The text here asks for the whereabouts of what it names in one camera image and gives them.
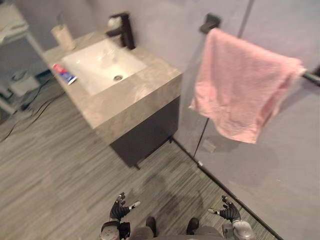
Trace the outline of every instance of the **pink towel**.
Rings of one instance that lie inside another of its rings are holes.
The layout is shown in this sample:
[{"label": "pink towel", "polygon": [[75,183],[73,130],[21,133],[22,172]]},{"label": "pink towel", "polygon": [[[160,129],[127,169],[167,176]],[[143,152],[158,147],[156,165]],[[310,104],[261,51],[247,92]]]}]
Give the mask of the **pink towel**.
[{"label": "pink towel", "polygon": [[304,71],[296,58],[214,28],[206,38],[190,108],[210,118],[223,136],[254,144]]}]

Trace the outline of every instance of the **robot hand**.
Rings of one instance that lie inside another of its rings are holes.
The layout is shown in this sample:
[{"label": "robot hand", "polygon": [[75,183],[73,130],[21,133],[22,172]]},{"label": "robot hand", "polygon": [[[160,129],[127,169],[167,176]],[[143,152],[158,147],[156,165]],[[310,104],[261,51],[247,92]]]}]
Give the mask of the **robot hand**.
[{"label": "robot hand", "polygon": [[222,225],[224,238],[227,240],[256,240],[254,231],[250,224],[241,220],[241,216],[237,207],[226,196],[222,196],[222,201],[225,203],[224,210],[214,210],[209,208],[208,212],[220,215],[224,219],[230,220],[231,223]]},{"label": "robot hand", "polygon": [[234,220],[241,220],[241,216],[237,207],[230,201],[226,196],[222,196],[222,201],[226,204],[223,205],[224,210],[214,210],[213,208],[209,208],[208,211],[212,214],[217,214],[223,217],[224,219],[230,220],[233,222]]},{"label": "robot hand", "polygon": [[110,211],[110,221],[118,221],[120,222],[121,218],[123,218],[125,215],[127,215],[131,209],[136,208],[140,205],[140,201],[136,201],[134,204],[130,206],[124,206],[126,201],[125,199],[125,193],[122,192],[115,200],[111,211]]}]

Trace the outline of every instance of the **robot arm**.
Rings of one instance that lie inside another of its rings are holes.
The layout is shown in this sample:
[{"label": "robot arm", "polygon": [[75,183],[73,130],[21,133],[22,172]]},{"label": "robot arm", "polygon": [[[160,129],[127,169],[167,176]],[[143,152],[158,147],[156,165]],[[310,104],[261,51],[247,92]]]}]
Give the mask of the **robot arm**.
[{"label": "robot arm", "polygon": [[140,201],[136,201],[130,206],[124,206],[126,201],[125,193],[121,193],[115,200],[111,211],[109,221],[103,224],[99,240],[120,240],[130,236],[130,223],[122,222],[121,218],[127,215],[132,209],[140,205]]},{"label": "robot arm", "polygon": [[226,196],[222,196],[224,210],[208,209],[208,212],[217,214],[224,219],[230,220],[231,223],[222,225],[224,238],[227,240],[256,240],[254,231],[250,224],[241,219],[239,210]]}]

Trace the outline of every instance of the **wall mount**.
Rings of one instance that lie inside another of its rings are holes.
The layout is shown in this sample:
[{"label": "wall mount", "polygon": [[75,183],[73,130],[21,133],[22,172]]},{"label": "wall mount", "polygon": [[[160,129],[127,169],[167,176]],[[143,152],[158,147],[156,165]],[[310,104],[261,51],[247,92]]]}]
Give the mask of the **wall mount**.
[{"label": "wall mount", "polygon": [[208,34],[211,29],[219,28],[221,23],[221,18],[213,15],[212,13],[208,13],[205,18],[204,24],[200,27],[199,31]]}]

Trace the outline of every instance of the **vanity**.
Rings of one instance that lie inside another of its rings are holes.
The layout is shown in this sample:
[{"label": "vanity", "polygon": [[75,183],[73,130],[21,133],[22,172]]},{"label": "vanity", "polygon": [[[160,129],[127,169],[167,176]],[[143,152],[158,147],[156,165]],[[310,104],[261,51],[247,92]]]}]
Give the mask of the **vanity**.
[{"label": "vanity", "polygon": [[[181,72],[140,46],[120,48],[103,32],[75,43],[71,52],[57,46],[42,58],[96,134],[138,167],[178,129]],[[67,85],[53,64],[78,79]]]}]

